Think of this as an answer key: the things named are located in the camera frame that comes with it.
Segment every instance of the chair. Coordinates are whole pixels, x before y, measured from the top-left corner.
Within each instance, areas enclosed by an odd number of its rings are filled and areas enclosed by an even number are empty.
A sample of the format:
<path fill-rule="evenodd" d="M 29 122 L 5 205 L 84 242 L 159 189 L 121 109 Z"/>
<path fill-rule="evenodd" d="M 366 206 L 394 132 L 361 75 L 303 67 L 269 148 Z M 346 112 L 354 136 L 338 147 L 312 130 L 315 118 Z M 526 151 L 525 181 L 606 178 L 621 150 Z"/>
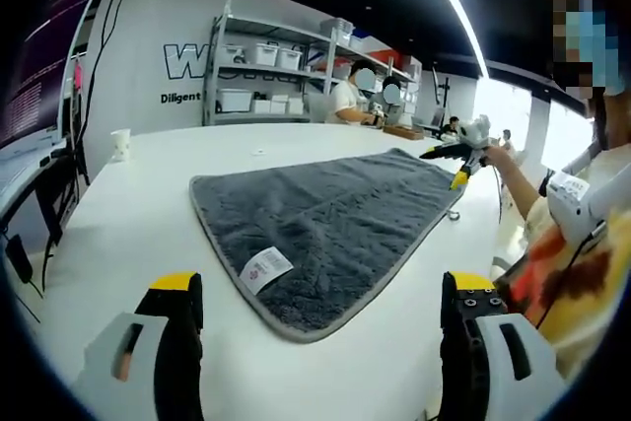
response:
<path fill-rule="evenodd" d="M 305 99 L 311 122 L 325 123 L 329 113 L 328 96 L 320 93 L 307 93 Z"/>

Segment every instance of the desk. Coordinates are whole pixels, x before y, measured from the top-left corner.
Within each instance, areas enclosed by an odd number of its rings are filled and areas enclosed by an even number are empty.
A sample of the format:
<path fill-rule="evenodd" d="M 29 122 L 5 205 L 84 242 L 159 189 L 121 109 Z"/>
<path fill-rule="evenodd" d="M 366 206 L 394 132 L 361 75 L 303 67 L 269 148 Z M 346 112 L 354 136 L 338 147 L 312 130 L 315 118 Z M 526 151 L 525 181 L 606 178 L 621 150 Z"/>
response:
<path fill-rule="evenodd" d="M 436 125 L 428 125 L 428 124 L 420 123 L 420 122 L 413 122 L 413 125 L 415 127 L 420 127 L 423 130 L 429 132 L 429 135 L 433 136 L 434 138 L 439 138 L 441 135 L 442 127 L 438 127 Z"/>
<path fill-rule="evenodd" d="M 438 142 L 362 127 L 250 124 L 132 137 L 128 163 L 109 164 L 70 219 L 48 272 L 41 346 L 62 380 L 119 313 L 159 277 L 196 270 L 204 285 L 201 399 L 220 421 L 413 421 L 440 383 L 443 272 L 488 275 L 498 228 L 490 169 L 366 308 L 322 341 L 279 338 L 215 256 L 188 196 L 194 175 L 223 175 L 384 152 L 419 155 Z M 459 162 L 434 163 L 456 171 Z"/>
<path fill-rule="evenodd" d="M 22 165 L 16 168 L 15 176 L 12 176 L 6 187 L 0 189 L 0 227 L 8 226 L 9 221 L 11 221 L 20 206 L 33 192 L 33 185 L 37 177 L 53 165 L 56 159 L 50 158 L 52 152 L 65 147 L 66 140 L 62 140 L 57 145 L 30 152 L 24 157 L 18 156 L 11 159 L 18 161 Z M 42 165 L 41 161 L 46 158 L 48 158 L 48 162 Z"/>

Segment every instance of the window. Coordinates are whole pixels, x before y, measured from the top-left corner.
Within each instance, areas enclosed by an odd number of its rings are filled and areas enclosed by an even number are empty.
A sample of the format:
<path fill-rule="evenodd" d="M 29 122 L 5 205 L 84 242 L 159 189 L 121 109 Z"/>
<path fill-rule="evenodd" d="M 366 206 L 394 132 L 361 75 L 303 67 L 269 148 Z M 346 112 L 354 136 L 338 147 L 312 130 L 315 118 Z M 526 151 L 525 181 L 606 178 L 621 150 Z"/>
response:
<path fill-rule="evenodd" d="M 475 89 L 473 118 L 487 115 L 491 121 L 491 137 L 500 138 L 506 128 L 516 150 L 526 145 L 530 123 L 530 91 L 493 79 L 480 78 Z"/>
<path fill-rule="evenodd" d="M 541 162 L 561 170 L 581 155 L 593 141 L 592 123 L 556 102 L 550 103 L 550 121 Z"/>

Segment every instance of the monitor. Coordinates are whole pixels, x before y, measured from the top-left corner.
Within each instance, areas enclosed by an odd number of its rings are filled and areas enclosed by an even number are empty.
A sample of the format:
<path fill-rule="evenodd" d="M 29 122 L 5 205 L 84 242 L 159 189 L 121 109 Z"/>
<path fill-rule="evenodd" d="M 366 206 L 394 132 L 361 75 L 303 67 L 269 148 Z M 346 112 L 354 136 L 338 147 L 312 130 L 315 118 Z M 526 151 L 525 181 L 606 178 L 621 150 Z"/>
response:
<path fill-rule="evenodd" d="M 0 103 L 0 159 L 61 141 L 63 92 L 73 46 L 93 0 L 48 0 L 26 37 Z"/>
<path fill-rule="evenodd" d="M 434 116 L 432 117 L 431 125 L 435 127 L 443 126 L 443 119 L 445 118 L 445 108 L 442 105 L 437 105 L 434 109 Z"/>

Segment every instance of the ceiling light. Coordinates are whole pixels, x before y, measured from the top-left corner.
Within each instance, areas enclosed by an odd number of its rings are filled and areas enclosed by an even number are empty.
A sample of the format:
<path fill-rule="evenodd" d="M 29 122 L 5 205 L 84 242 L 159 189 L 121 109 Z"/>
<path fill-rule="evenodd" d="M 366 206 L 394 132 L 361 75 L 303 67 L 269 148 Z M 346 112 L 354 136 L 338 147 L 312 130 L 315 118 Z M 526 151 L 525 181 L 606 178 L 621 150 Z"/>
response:
<path fill-rule="evenodd" d="M 486 69 L 486 62 L 484 61 L 484 56 L 482 55 L 482 49 L 480 48 L 480 43 L 475 36 L 475 32 L 473 31 L 473 26 L 469 21 L 469 18 L 466 16 L 464 12 L 464 8 L 462 4 L 460 4 L 460 0 L 449 0 L 452 4 L 452 7 L 456 11 L 456 15 L 462 23 L 462 27 L 464 28 L 464 32 L 471 43 L 471 47 L 473 48 L 473 53 L 475 54 L 475 58 L 480 66 L 480 73 L 482 73 L 482 77 L 488 78 L 489 72 Z"/>

